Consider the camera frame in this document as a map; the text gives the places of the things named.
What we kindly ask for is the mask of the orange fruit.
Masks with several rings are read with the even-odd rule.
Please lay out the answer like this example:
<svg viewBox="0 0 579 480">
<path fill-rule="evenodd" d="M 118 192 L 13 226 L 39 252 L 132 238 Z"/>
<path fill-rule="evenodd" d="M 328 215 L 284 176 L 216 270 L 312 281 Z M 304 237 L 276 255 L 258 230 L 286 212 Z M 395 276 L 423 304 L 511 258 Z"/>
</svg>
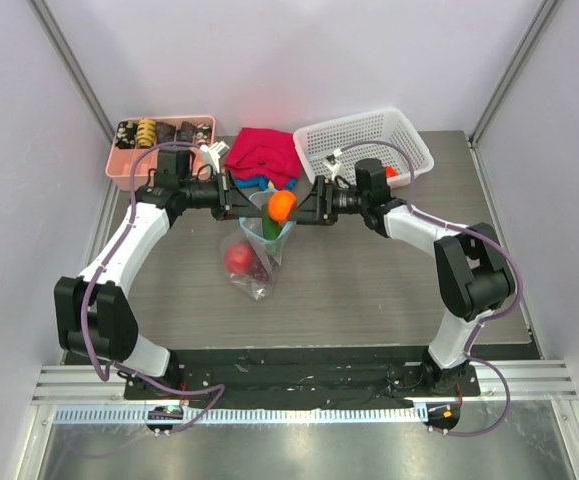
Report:
<svg viewBox="0 0 579 480">
<path fill-rule="evenodd" d="M 276 222 L 287 222 L 296 208 L 297 197 L 288 190 L 276 191 L 268 202 L 269 217 Z"/>
</svg>

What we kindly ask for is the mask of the green cucumber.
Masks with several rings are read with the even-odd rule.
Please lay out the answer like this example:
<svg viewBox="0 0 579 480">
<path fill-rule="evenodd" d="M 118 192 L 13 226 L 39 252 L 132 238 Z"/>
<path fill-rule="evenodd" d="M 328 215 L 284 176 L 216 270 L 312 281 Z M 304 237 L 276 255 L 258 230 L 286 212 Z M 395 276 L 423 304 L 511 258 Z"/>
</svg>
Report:
<svg viewBox="0 0 579 480">
<path fill-rule="evenodd" d="M 262 232 L 265 240 L 276 240 L 281 232 L 282 226 L 269 216 L 262 218 Z"/>
</svg>

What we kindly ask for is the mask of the clear zip top bag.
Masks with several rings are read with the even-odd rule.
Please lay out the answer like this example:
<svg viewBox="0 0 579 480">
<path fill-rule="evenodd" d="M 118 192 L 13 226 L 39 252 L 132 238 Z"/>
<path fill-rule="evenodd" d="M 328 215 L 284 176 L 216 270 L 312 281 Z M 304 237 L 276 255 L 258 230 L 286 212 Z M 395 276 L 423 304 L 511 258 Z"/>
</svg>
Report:
<svg viewBox="0 0 579 480">
<path fill-rule="evenodd" d="M 221 244 L 222 263 L 228 280 L 233 285 L 246 292 L 254 300 L 260 300 L 262 298 L 255 299 L 253 297 L 247 274 L 233 275 L 229 273 L 225 268 L 223 257 L 228 247 L 234 244 L 248 243 L 255 252 L 254 261 L 259 259 L 265 265 L 265 268 L 273 275 L 272 288 L 263 298 L 268 297 L 272 293 L 281 268 L 284 246 L 295 226 L 295 223 L 290 220 L 287 222 L 278 222 L 282 226 L 280 236 L 276 240 L 265 240 L 263 238 L 262 218 L 264 216 L 269 216 L 268 202 L 272 194 L 276 191 L 281 190 L 266 190 L 264 192 L 255 192 L 251 194 L 248 198 L 261 209 L 262 216 L 260 218 L 239 218 L 239 229 L 228 235 Z"/>
</svg>

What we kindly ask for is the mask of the red apple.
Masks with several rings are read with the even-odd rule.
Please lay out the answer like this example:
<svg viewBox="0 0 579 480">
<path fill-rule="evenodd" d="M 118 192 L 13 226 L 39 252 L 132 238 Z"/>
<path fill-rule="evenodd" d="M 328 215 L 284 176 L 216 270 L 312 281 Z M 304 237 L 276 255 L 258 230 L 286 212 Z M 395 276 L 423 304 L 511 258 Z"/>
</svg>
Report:
<svg viewBox="0 0 579 480">
<path fill-rule="evenodd" d="M 254 257 L 255 252 L 248 243 L 239 243 L 227 248 L 223 261 L 229 273 L 246 275 L 253 265 Z"/>
</svg>

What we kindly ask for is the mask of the purple grape bunch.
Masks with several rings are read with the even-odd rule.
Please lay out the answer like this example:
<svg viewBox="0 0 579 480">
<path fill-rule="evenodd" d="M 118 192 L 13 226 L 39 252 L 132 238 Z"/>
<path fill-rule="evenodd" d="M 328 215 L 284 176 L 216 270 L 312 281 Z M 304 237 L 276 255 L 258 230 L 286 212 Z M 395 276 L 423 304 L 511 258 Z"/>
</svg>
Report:
<svg viewBox="0 0 579 480">
<path fill-rule="evenodd" d="M 255 299 L 266 296 L 273 285 L 273 275 L 265 268 L 265 265 L 256 259 L 247 272 L 252 295 Z"/>
</svg>

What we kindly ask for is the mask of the red pepper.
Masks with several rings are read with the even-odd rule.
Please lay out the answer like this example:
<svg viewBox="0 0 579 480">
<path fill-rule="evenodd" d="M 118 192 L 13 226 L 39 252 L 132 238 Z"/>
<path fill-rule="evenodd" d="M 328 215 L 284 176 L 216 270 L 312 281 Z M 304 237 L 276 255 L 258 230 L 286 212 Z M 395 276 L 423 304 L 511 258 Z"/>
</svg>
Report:
<svg viewBox="0 0 579 480">
<path fill-rule="evenodd" d="M 386 175 L 388 177 L 394 177 L 394 176 L 398 175 L 398 172 L 394 168 L 392 168 L 391 166 L 387 166 L 385 168 L 385 172 L 386 172 Z"/>
</svg>

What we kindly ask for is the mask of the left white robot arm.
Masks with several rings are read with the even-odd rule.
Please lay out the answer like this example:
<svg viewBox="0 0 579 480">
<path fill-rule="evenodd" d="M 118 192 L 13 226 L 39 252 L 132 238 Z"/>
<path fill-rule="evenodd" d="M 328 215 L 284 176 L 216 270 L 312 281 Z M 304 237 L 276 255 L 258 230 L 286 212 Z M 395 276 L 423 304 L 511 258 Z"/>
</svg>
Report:
<svg viewBox="0 0 579 480">
<path fill-rule="evenodd" d="M 152 148 L 157 166 L 143 185 L 130 185 L 123 222 L 98 256 L 76 277 L 54 288 L 60 346 L 88 358 L 108 379 L 104 360 L 147 377 L 159 398 L 174 397 L 182 385 L 167 348 L 143 337 L 128 302 L 133 281 L 151 250 L 188 209 L 208 209 L 217 220 L 254 216 L 258 209 L 220 167 L 224 142 L 194 150 L 188 143 Z"/>
</svg>

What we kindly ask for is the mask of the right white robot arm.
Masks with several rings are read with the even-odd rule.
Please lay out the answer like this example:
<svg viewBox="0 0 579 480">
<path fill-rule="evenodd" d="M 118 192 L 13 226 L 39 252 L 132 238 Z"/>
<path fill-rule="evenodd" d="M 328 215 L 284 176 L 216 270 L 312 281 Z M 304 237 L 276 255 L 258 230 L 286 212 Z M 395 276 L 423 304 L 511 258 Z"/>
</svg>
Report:
<svg viewBox="0 0 579 480">
<path fill-rule="evenodd" d="M 358 214 L 375 233 L 434 259 L 445 311 L 423 352 L 420 380 L 429 393 L 444 394 L 465 374 L 486 319 L 516 291 L 509 261 L 490 225 L 450 224 L 393 197 L 379 160 L 359 161 L 355 176 L 353 186 L 319 176 L 303 201 L 293 200 L 287 212 L 274 215 L 302 225 L 332 225 L 341 214 Z"/>
</svg>

